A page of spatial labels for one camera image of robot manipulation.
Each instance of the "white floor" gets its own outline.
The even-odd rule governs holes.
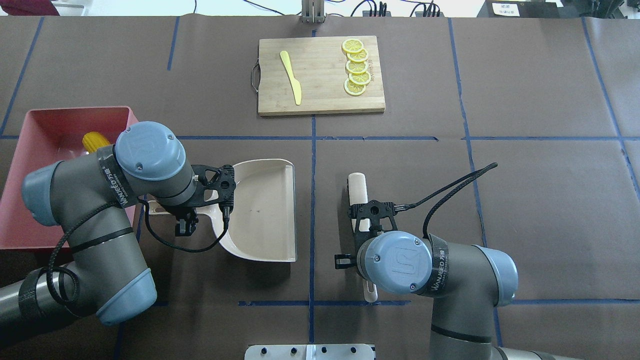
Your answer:
[[[193,12],[196,0],[64,0],[58,4],[81,5],[80,7],[58,7],[61,15],[90,16],[177,16]],[[196,13],[203,15],[277,15],[263,10],[243,0],[197,0]],[[285,14],[300,11],[300,0],[252,0],[254,3],[278,10]],[[349,16],[360,0],[344,0],[340,3],[325,2],[326,13],[338,13]],[[436,2],[447,17],[476,17],[484,0],[439,0]],[[401,0],[387,0],[387,10],[394,17],[409,16],[415,4]],[[361,10],[368,10],[363,4],[354,16],[362,16]],[[630,19],[640,19],[640,14],[627,5],[620,10]]]

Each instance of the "blue joint cap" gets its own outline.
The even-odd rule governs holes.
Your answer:
[[[509,305],[516,297],[516,291],[518,290],[518,269],[516,264],[511,259],[511,256],[500,250],[478,245],[474,246],[479,248],[489,260],[495,279],[498,281],[498,303],[496,306]]]
[[[96,315],[104,325],[116,325],[147,310],[156,298],[156,284],[147,268],[113,295]]]
[[[423,287],[431,275],[431,252],[424,242],[404,231],[389,231],[365,242],[358,268],[368,280],[395,294]]]
[[[166,180],[186,162],[184,147],[168,127],[152,121],[133,124],[123,131],[115,146],[118,164],[138,179]]]
[[[58,225],[51,211],[51,179],[61,162],[29,173],[22,180],[22,201],[31,216],[44,226]]]

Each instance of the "white bracket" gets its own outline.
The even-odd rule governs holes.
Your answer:
[[[252,345],[244,360],[375,360],[375,348],[367,344]]]
[[[324,0],[302,0],[302,22],[324,22]]]

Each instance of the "yellow knife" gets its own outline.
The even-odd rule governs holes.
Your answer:
[[[300,82],[293,76],[289,53],[284,50],[280,51],[280,59],[284,64],[284,68],[287,69],[287,75],[289,75],[289,82],[291,83],[291,89],[293,90],[293,99],[296,101],[296,105],[300,105],[302,103],[302,87],[300,87]]]

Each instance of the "brown table surface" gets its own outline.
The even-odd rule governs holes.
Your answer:
[[[370,343],[425,358],[432,300],[364,306],[349,250],[346,178],[413,202],[493,161],[430,231],[510,254],[520,289],[496,344],[584,359],[639,359],[640,22],[593,19],[1,17],[0,186],[25,113],[130,106],[167,125],[192,163],[285,158],[296,176],[299,260],[172,251],[142,230],[159,302],[120,326],[91,316],[0,350],[1,359],[242,359],[248,345]],[[261,118],[249,82],[260,38],[376,35],[383,114]],[[397,217],[420,234],[428,208]],[[170,219],[156,231],[173,239]],[[208,243],[201,226],[192,239]],[[0,252],[2,285],[36,267]]]

